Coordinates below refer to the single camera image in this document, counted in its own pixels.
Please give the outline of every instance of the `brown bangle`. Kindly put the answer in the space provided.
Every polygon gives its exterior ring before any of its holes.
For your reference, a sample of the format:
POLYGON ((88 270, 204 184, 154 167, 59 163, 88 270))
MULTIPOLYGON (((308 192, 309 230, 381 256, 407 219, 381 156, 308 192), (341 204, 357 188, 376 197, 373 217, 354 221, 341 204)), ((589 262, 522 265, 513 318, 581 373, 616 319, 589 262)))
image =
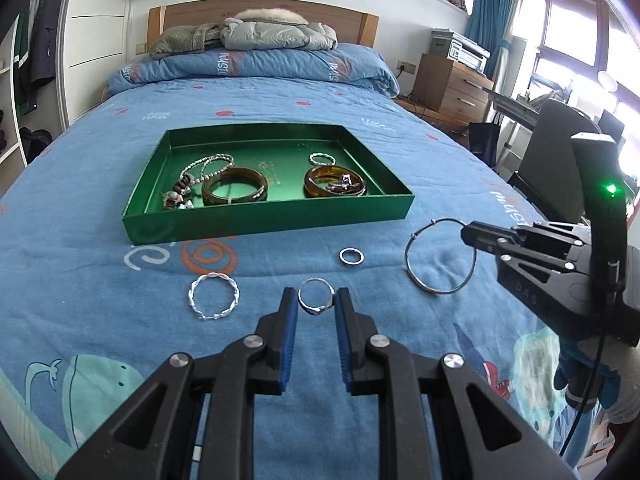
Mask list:
POLYGON ((306 172, 305 191, 311 197, 317 196, 360 196, 367 192, 367 185, 363 178, 355 171, 341 168, 340 166, 316 166, 306 172), (333 189, 324 189, 316 182, 344 182, 350 183, 344 190, 339 190, 340 186, 333 186, 333 189))
POLYGON ((233 166, 223 171, 222 173, 204 181, 202 184, 202 201, 204 205, 219 205, 219 204, 239 204, 242 202, 260 202, 267 198, 267 179, 259 172, 252 170, 251 168, 239 168, 233 166), (258 189, 251 194, 240 196, 238 198, 227 198, 223 196, 214 195, 211 192, 211 186, 217 182, 228 182, 230 184, 235 182, 242 182, 244 184, 252 184, 257 186, 258 189))

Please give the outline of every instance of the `blue gripper pad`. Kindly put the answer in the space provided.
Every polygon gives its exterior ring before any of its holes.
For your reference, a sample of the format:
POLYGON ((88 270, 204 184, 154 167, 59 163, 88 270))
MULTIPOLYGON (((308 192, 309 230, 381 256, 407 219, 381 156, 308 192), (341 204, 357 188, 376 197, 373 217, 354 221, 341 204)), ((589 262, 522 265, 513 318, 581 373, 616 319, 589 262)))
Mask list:
POLYGON ((342 381, 347 392, 351 393, 353 376, 351 375, 351 342, 347 334, 347 324, 344 319, 344 310, 340 294, 334 295, 335 332, 338 336, 338 351, 340 352, 340 366, 342 367, 342 381))
POLYGON ((298 298, 290 295, 285 316, 284 340, 280 353, 280 387, 284 392, 291 375, 291 362, 293 359, 293 347, 296 341, 296 326, 298 324, 298 298))

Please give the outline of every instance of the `wooden nightstand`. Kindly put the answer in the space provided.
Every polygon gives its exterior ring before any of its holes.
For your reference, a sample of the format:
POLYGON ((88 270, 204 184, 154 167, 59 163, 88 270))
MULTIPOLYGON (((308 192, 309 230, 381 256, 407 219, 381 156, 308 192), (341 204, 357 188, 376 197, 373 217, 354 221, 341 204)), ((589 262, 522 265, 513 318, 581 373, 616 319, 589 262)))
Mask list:
POLYGON ((490 79, 462 63, 422 54, 412 98, 430 110, 467 124, 479 123, 484 118, 489 101, 483 89, 493 87, 490 79))
POLYGON ((433 110, 429 110, 419 104, 410 103, 404 97, 396 97, 394 102, 405 110, 411 112, 416 117, 421 118, 424 122, 429 123, 434 128, 443 131, 461 146, 469 149, 469 138, 466 135, 469 128, 468 122, 434 112, 433 110))

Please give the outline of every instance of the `orange circle pattern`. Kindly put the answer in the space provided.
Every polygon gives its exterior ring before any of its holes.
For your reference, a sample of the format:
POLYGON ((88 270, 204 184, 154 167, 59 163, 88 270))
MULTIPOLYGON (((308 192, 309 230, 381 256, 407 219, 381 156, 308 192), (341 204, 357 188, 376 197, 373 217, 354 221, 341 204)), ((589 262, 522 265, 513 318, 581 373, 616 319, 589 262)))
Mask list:
POLYGON ((238 255, 222 240, 205 238, 204 240, 190 240, 182 244, 180 258, 187 269, 196 274, 208 272, 222 272, 231 274, 238 264, 238 255), (213 251, 213 256, 203 256, 204 251, 213 251), (215 268, 214 264, 224 262, 228 257, 226 266, 215 268))

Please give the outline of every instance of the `blue duvet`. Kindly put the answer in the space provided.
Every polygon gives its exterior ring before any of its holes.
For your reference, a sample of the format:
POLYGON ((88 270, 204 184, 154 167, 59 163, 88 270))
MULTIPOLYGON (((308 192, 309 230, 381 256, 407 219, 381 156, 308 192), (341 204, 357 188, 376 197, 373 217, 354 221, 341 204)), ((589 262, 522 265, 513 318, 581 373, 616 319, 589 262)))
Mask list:
MULTIPOLYGON (((501 226, 538 218, 471 153, 368 89, 229 77, 120 92, 0 199, 0 420, 50 480, 169 355, 221 351, 277 309, 284 287, 319 276, 349 287, 356 309, 412 351, 460 352, 557 447, 572 418, 551 387, 558 340, 497 284, 494 260, 480 254, 469 284, 450 296, 423 292, 403 268, 411 233, 442 216, 501 226), (414 192, 406 219, 133 247, 120 215, 164 131, 251 121, 343 124, 414 192), (341 264, 345 247, 362 250, 364 263, 341 264), (211 270, 238 282, 240 303, 229 317, 203 322, 187 291, 211 270)), ((459 229, 439 224, 414 244, 412 264, 425 282, 451 288, 471 256, 459 229)), ((230 298, 222 280, 196 291, 207 314, 230 298)), ((377 430, 376 399, 345 392, 334 316, 301 312, 286 393, 256 400, 255 478, 372 480, 377 430)))

